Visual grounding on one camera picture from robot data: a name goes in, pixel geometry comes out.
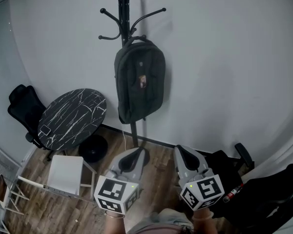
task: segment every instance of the black backpack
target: black backpack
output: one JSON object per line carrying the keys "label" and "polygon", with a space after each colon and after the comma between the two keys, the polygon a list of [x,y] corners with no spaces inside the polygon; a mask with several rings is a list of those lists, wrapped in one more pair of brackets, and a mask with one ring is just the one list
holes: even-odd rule
{"label": "black backpack", "polygon": [[145,37],[132,37],[117,53],[115,62],[118,113],[123,124],[138,121],[163,103],[165,57]]}

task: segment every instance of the black metal coat rack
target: black metal coat rack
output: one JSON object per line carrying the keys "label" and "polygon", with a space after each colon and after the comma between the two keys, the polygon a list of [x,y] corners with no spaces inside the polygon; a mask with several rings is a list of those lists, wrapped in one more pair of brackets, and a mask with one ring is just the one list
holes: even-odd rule
{"label": "black metal coat rack", "polygon": [[[116,37],[110,38],[110,37],[103,37],[99,36],[99,39],[104,40],[115,40],[119,36],[122,36],[122,46],[124,46],[128,40],[132,37],[133,33],[137,30],[135,26],[140,22],[141,20],[148,18],[150,16],[153,16],[155,14],[158,14],[160,12],[166,11],[166,8],[163,8],[161,10],[154,11],[150,14],[147,14],[138,20],[135,21],[135,23],[130,28],[130,21],[129,21],[129,1],[130,0],[118,0],[118,19],[110,14],[106,9],[102,8],[100,12],[102,14],[107,15],[109,18],[113,19],[118,27],[119,27],[119,34]],[[133,140],[133,146],[138,147],[138,137],[137,137],[137,126],[136,122],[132,122],[130,124],[131,127],[131,133],[132,133],[132,140]]]}

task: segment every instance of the marble tabletop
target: marble tabletop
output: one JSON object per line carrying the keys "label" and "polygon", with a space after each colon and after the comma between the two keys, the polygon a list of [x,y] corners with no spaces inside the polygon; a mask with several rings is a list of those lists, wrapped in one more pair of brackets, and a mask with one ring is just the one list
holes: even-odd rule
{"label": "marble tabletop", "polygon": [[[38,137],[48,149],[67,150],[92,135],[102,123],[106,112],[104,96],[93,89],[70,91],[53,101],[44,111],[38,125]],[[46,125],[48,136],[41,132]]]}

